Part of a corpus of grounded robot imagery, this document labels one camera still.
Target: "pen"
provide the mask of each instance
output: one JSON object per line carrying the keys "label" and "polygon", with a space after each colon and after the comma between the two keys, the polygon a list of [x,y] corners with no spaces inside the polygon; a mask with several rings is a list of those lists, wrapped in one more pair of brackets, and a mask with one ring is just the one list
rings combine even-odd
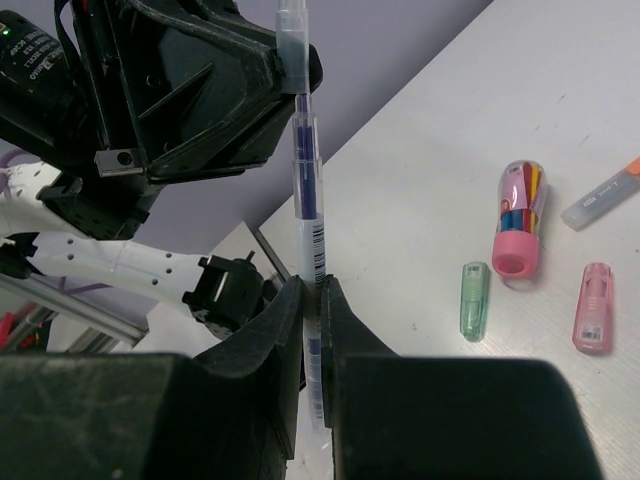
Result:
{"label": "pen", "polygon": [[512,212],[504,212],[502,214],[502,218],[500,220],[501,224],[500,224],[500,231],[502,232],[506,232],[507,230],[511,230],[513,228],[513,221],[512,221]]}
{"label": "pen", "polygon": [[523,212],[524,210],[516,210],[514,212],[511,212],[511,216],[513,218],[513,229],[517,230],[519,232],[523,232],[524,228],[523,228]]}
{"label": "pen", "polygon": [[[538,182],[540,181],[540,168],[537,165],[533,166],[531,171],[531,202],[536,198],[536,194],[538,193]],[[530,233],[536,233],[536,226],[538,224],[538,217],[536,216],[536,212],[531,212],[531,229]]]}
{"label": "pen", "polygon": [[574,230],[581,230],[640,190],[640,158],[587,193],[560,217]]}
{"label": "pen", "polygon": [[309,11],[306,0],[279,0],[276,43],[285,78],[283,92],[295,94],[292,116],[293,183],[298,219],[298,275],[305,285],[303,350],[314,431],[323,427],[322,363],[319,301],[326,277],[322,159],[309,84]]}
{"label": "pen", "polygon": [[[527,195],[527,205],[533,202],[533,185],[531,184],[531,174],[533,168],[529,162],[522,165],[522,173],[524,175],[524,187]],[[531,210],[528,208],[522,210],[522,231],[531,233]]]}

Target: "small plastic container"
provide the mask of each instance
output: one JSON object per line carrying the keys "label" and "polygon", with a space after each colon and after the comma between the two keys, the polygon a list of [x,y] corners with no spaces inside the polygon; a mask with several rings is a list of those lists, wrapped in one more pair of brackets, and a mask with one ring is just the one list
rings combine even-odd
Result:
{"label": "small plastic container", "polygon": [[582,353],[606,355],[611,352],[613,273],[604,263],[592,263],[584,269],[572,340]]}
{"label": "small plastic container", "polygon": [[460,333],[470,342],[484,338],[487,328],[489,267],[484,262],[471,262],[462,267],[460,289]]}
{"label": "small plastic container", "polygon": [[493,241],[493,269],[503,278],[527,278],[538,268],[538,233],[547,181],[535,162],[513,162],[498,187],[499,217]]}

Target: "white table surface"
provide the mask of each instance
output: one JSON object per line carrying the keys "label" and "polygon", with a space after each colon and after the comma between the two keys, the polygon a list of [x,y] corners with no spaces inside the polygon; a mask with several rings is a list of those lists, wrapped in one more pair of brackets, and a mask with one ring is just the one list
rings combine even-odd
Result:
{"label": "white table surface", "polygon": [[[495,1],[326,165],[327,262],[355,313],[401,354],[554,364],[608,478],[640,478],[636,197],[576,233],[560,212],[640,155],[640,2]],[[492,276],[485,340],[458,331],[462,265],[490,264],[497,182],[531,159],[552,187],[529,291]],[[261,228],[296,271],[287,202]],[[614,351],[571,343],[584,267],[614,270]]]}

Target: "black mount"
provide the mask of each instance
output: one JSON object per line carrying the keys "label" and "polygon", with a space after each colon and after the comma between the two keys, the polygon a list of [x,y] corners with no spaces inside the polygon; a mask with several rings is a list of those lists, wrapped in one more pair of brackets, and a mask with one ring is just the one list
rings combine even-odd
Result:
{"label": "black mount", "polygon": [[[59,20],[70,3],[78,53]],[[0,12],[0,137],[62,175],[39,198],[128,240],[163,186],[239,175],[293,113],[275,33],[230,0],[54,0],[59,41]],[[312,89],[322,80],[310,47]]]}
{"label": "black mount", "polygon": [[200,281],[182,301],[194,318],[204,323],[216,337],[225,339],[244,327],[261,310],[264,279],[246,259],[203,257]]}

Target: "clear plastic tube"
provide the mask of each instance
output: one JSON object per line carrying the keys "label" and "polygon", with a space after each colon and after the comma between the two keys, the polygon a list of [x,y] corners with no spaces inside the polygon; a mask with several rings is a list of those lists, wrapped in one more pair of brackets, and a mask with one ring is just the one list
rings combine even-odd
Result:
{"label": "clear plastic tube", "polygon": [[305,284],[304,360],[314,430],[324,428],[320,357],[320,292],[326,276],[322,158],[309,85],[309,14],[306,0],[279,0],[276,41],[285,79],[295,94],[293,183],[298,219],[298,275]]}

